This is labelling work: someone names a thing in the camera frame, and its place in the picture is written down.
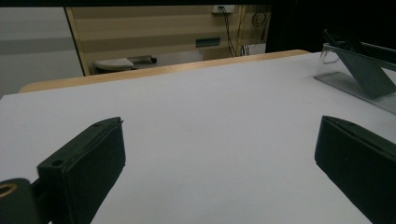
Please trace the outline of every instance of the white table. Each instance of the white table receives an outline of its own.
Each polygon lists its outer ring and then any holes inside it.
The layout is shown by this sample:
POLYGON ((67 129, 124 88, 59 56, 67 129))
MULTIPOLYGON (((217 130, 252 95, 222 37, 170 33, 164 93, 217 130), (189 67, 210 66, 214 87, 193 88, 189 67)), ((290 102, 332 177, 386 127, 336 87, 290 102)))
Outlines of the white table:
POLYGON ((0 180, 120 116, 127 162, 93 223, 370 223, 314 160, 322 115, 396 142, 396 117, 315 79, 318 53, 0 101, 0 180))

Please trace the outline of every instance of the wooden wall panel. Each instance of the wooden wall panel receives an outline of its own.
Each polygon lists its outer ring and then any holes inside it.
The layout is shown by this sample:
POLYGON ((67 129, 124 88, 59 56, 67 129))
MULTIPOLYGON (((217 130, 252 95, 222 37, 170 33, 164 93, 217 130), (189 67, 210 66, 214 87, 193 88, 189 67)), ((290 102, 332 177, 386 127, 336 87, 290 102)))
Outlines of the wooden wall panel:
MULTIPOLYGON (((235 6, 235 12, 228 14, 230 35, 235 45, 237 34, 241 37, 240 44, 265 42, 265 38, 256 40, 252 37, 258 30, 251 23, 257 9, 266 13, 267 22, 262 27, 268 27, 269 7, 235 6)), ((98 60, 227 48, 224 17, 212 14, 211 10, 212 6, 71 7, 67 14, 85 74, 91 75, 92 62, 98 60), (220 45, 196 48, 197 38, 208 37, 220 37, 220 45)))

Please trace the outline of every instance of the black cable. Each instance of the black cable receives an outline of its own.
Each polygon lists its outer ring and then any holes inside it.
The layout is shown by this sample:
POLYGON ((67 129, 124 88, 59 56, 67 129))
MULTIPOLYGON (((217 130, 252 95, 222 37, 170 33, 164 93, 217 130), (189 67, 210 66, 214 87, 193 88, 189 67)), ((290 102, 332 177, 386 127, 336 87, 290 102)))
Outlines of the black cable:
POLYGON ((262 6, 260 6, 260 8, 256 9, 256 12, 253 14, 253 16, 251 18, 251 24, 255 27, 255 31, 254 31, 254 34, 250 38, 250 46, 253 45, 253 37, 256 35, 256 33, 257 33, 257 38, 254 43, 255 46, 249 47, 249 49, 256 48, 256 46, 259 43, 259 39, 263 40, 263 38, 265 37, 265 31, 266 31, 265 25, 267 22, 268 22, 267 13, 262 12, 262 6))
POLYGON ((223 16, 224 16, 224 22, 225 22, 225 28, 227 30, 227 39, 228 39, 228 50, 230 51, 230 54, 232 57, 236 57, 237 53, 235 50, 235 47, 233 46, 233 41, 230 38, 230 23, 228 21, 228 15, 225 7, 219 7, 221 9, 223 16))

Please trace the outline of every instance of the white wall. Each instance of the white wall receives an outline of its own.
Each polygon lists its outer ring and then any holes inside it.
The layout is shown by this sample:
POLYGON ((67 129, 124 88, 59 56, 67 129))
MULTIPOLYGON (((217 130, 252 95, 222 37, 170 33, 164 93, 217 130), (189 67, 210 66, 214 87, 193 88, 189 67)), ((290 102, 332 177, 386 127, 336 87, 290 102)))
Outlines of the white wall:
POLYGON ((61 7, 0 7, 0 98, 29 83, 82 76, 61 7))

